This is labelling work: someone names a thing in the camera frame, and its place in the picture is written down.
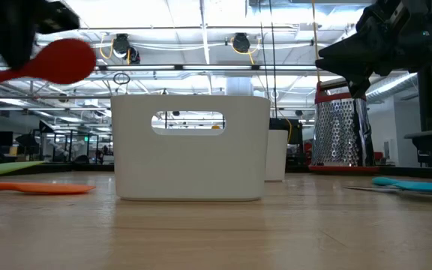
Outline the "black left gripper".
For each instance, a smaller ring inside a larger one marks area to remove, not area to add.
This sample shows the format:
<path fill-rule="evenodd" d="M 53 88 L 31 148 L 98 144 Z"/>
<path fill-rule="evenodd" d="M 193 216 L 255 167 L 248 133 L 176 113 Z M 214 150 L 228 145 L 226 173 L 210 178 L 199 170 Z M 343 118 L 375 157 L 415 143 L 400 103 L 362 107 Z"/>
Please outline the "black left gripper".
<path fill-rule="evenodd" d="M 76 30 L 80 18 L 63 1 L 0 0 L 0 54 L 11 69 L 30 59 L 35 32 Z"/>

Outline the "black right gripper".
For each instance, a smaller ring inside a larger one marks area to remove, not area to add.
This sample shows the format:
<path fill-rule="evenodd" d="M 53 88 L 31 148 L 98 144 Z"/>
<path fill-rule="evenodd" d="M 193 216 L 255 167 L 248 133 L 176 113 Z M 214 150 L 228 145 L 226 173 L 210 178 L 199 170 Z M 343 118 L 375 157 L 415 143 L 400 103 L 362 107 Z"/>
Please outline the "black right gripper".
<path fill-rule="evenodd" d="M 398 41 L 410 21 L 410 1 L 375 1 L 363 10 L 356 33 L 319 51 L 315 65 L 347 80 L 349 92 L 360 98 L 371 86 L 372 74 L 385 77 L 397 68 Z"/>

